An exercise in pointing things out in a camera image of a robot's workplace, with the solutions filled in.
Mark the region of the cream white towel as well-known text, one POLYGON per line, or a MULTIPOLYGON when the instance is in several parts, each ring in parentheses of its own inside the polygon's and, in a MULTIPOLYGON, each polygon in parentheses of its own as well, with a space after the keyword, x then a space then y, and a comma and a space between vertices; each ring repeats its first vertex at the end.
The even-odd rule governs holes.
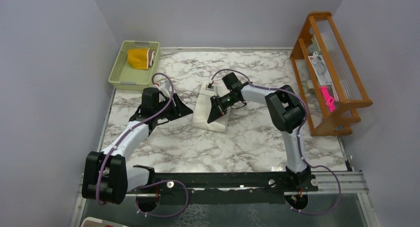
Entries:
POLYGON ((208 83, 203 83, 201 85, 197 102, 193 111, 193 120, 192 126, 196 128, 206 129, 209 131, 215 132, 225 132, 227 129, 227 123, 230 115, 230 109, 228 109, 227 114, 223 117, 215 120, 214 122, 208 123, 208 117, 211 110, 210 97, 214 95, 223 96, 228 93, 228 90, 224 85, 214 85, 214 89, 207 88, 208 83))

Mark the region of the brown yellow bear towel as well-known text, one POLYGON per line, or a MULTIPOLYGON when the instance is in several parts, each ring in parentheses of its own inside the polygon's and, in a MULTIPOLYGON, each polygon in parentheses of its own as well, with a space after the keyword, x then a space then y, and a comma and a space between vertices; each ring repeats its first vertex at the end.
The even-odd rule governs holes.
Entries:
POLYGON ((148 70, 154 64, 156 53, 152 49, 129 49, 127 62, 132 69, 148 70))

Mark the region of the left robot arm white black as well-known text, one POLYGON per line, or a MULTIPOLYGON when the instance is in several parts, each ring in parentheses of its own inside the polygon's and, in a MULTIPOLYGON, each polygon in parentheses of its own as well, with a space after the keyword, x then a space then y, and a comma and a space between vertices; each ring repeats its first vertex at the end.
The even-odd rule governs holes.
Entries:
POLYGON ((126 193, 137 187, 143 192, 151 192, 156 185, 154 169, 142 165, 127 168, 127 158, 160 125, 159 120, 167 123, 192 113, 173 87, 155 85, 145 88, 141 104, 129 118, 124 131, 102 151, 91 151, 87 155, 83 198, 96 200, 100 205, 120 204, 126 193))

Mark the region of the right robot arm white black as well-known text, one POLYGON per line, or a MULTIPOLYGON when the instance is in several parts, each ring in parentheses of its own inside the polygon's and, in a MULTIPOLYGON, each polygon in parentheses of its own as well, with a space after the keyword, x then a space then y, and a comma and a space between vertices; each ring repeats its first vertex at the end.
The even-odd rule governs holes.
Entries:
POLYGON ((255 102, 267 106, 273 125, 281 132, 286 149, 286 185, 293 191, 299 190, 311 175, 311 168, 304 161, 303 143, 299 129, 307 118, 307 112, 300 99, 289 85, 280 88, 241 82, 233 70, 222 78, 228 93, 210 98, 210 114, 207 123, 212 123, 227 114, 229 107, 237 102, 255 102))

